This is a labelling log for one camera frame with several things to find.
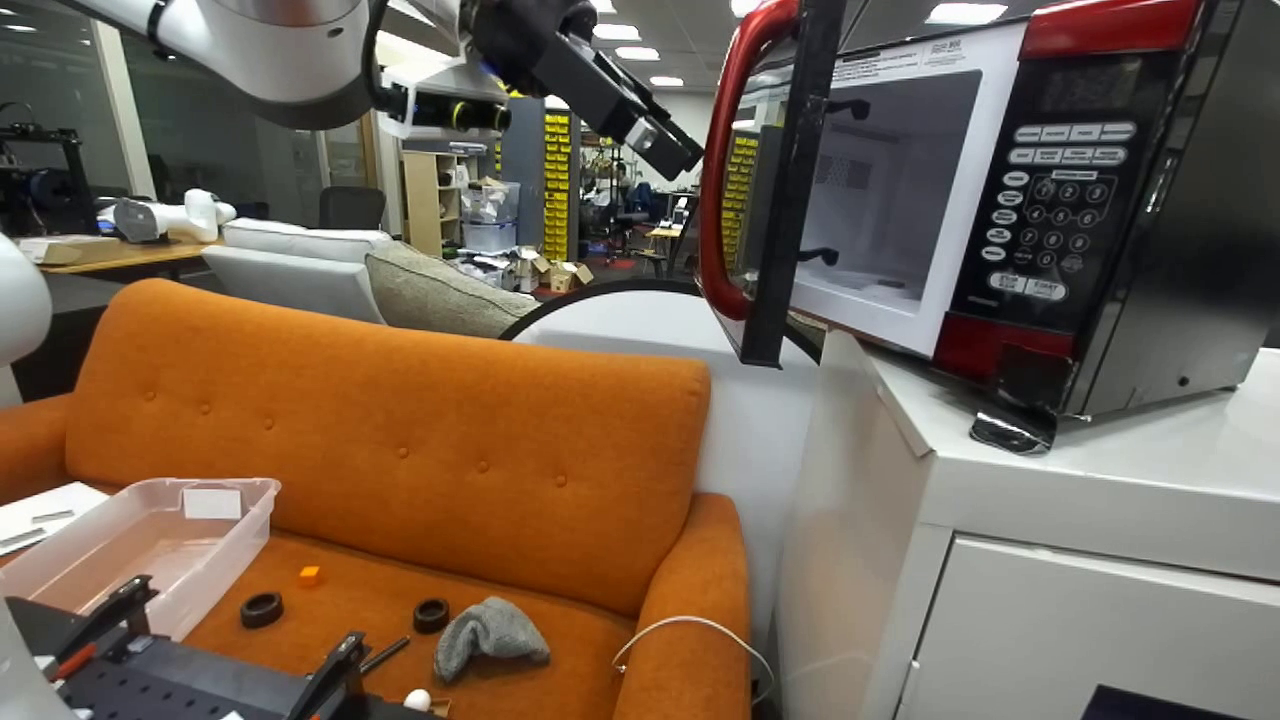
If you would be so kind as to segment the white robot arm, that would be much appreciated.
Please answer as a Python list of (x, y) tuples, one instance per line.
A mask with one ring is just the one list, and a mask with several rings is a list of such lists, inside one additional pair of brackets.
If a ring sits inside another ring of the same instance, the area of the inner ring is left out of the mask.
[[(362, 111), (412, 122), (425, 86), (390, 86), (374, 63), (386, 0), (68, 0), (200, 63), (258, 118), (287, 130), (336, 130)], [(438, 95), (559, 95), (590, 132), (632, 148), (660, 175), (699, 159), (699, 144), (650, 91), (596, 49), (590, 0), (406, 0), (455, 53)]]

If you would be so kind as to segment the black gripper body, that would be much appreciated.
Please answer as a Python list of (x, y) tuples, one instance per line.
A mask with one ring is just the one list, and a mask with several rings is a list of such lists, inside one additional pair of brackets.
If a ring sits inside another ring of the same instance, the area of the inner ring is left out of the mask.
[(664, 182), (697, 170), (699, 142), (590, 43), (590, 0), (464, 0), (461, 28), (508, 89), (559, 95), (590, 132), (632, 148)]

